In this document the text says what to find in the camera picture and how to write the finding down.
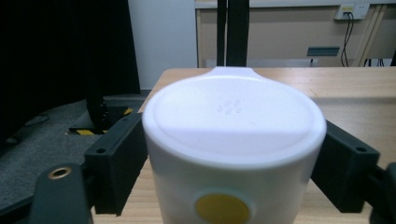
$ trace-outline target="black curtain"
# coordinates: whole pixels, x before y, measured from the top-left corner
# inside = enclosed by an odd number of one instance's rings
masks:
[[[62,13],[64,2],[74,15]],[[39,113],[85,98],[90,80],[70,18],[86,37],[98,92],[140,93],[127,0],[0,1],[0,141]]]

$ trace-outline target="white panel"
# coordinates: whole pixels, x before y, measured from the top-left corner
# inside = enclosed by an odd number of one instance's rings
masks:
[[[129,0],[129,9],[142,90],[166,69],[197,67],[193,0]]]

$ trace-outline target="wall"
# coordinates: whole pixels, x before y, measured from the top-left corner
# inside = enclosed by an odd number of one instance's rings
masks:
[[[341,51],[347,31],[347,21],[335,21],[338,6],[326,7],[253,7],[250,9],[250,25],[247,49],[247,65],[252,62],[276,59],[306,59],[309,47],[340,47],[336,57],[316,57],[316,66],[342,66]],[[346,47],[349,64],[359,66],[367,56],[367,44],[371,33],[380,27],[369,57],[381,55],[391,58],[396,47],[394,5],[388,7],[383,23],[378,15],[381,5],[371,5],[364,20],[355,21],[352,35]],[[202,67],[210,66],[216,59],[216,10],[199,9],[197,22],[199,35],[199,59]]]

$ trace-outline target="black metal bracket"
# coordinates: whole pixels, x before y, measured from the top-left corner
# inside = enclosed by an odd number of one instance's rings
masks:
[[[342,213],[373,207],[372,224],[396,223],[396,163],[384,171],[379,152],[327,121],[327,133],[311,176]]]
[[[43,172],[35,195],[0,211],[0,223],[92,223],[93,206],[119,216],[148,157],[141,114],[120,119],[84,157]]]

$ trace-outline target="wall outlet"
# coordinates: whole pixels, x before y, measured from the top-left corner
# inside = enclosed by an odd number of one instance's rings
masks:
[[[353,14],[354,20],[363,20],[366,18],[367,12],[369,11],[370,4],[363,3],[363,4],[347,4],[341,5],[337,13],[335,14],[335,20],[348,20],[351,16],[348,17],[347,13],[351,12]]]

